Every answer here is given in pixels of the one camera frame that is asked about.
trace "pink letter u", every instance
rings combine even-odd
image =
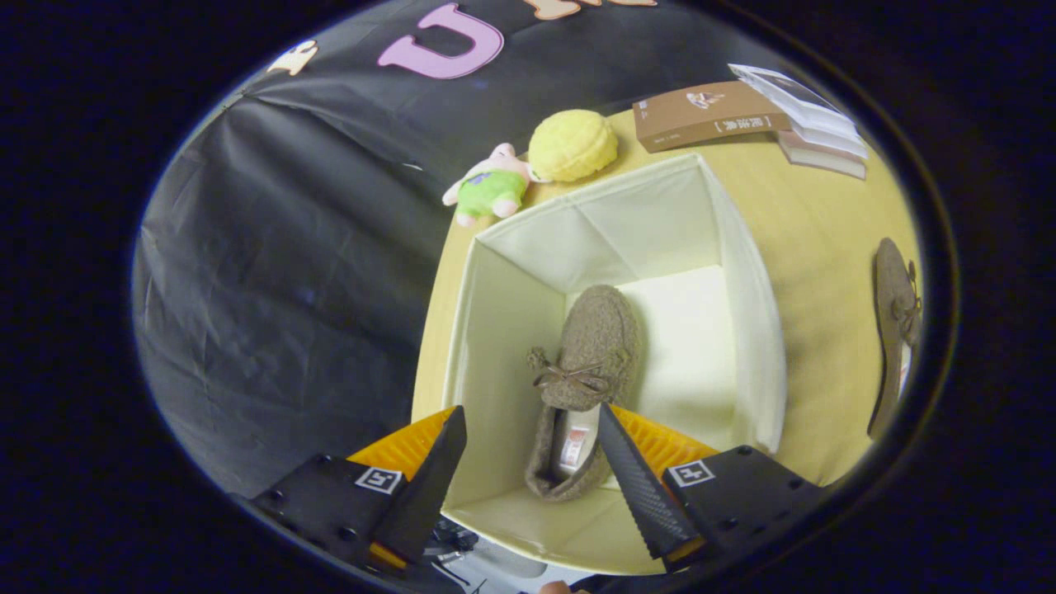
[[[430,78],[458,78],[495,59],[503,50],[503,34],[490,24],[458,12],[458,4],[445,4],[418,21],[418,29],[442,26],[473,40],[473,49],[460,56],[445,56],[422,48],[406,35],[378,58],[378,66],[396,64]]]

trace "book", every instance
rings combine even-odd
[[[742,81],[785,111],[793,129],[808,142],[868,159],[865,143],[851,118],[817,93],[779,72],[744,64],[728,66]]]
[[[721,136],[787,130],[788,114],[747,82],[711,82],[634,105],[635,133],[657,152]]]
[[[791,130],[778,130],[777,144],[793,165],[828,169],[865,180],[865,161],[852,152],[812,145]]]
[[[817,147],[831,148],[843,152],[849,152],[860,159],[869,159],[869,151],[865,148],[865,143],[861,140],[852,141],[840,134],[834,134],[818,128],[804,128],[796,120],[792,120],[792,131],[805,142]]]

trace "stuffed toy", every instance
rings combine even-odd
[[[574,182],[616,161],[616,132],[600,113],[584,109],[559,111],[535,128],[528,144],[528,162],[545,180]]]
[[[444,192],[444,204],[458,204],[455,221],[464,227],[489,212],[505,219],[521,208],[528,184],[543,181],[516,157],[513,145],[503,143]]]

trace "brown book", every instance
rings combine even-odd
[[[790,128],[788,114],[740,80],[699,85],[635,104],[638,141],[649,152]]]
[[[812,145],[791,130],[779,130],[777,144],[780,145],[789,163],[793,165],[817,167],[860,180],[865,179],[865,161],[854,153],[823,145]]]

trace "slipper insole label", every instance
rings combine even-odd
[[[590,432],[589,427],[572,426],[565,438],[565,445],[561,448],[561,466],[569,470],[576,470],[579,466],[580,451],[583,449],[583,442]]]
[[[902,397],[902,391],[906,389],[906,377],[909,376],[909,359],[912,357],[912,350],[909,345],[905,342],[902,344],[902,369],[899,370],[899,397]]]

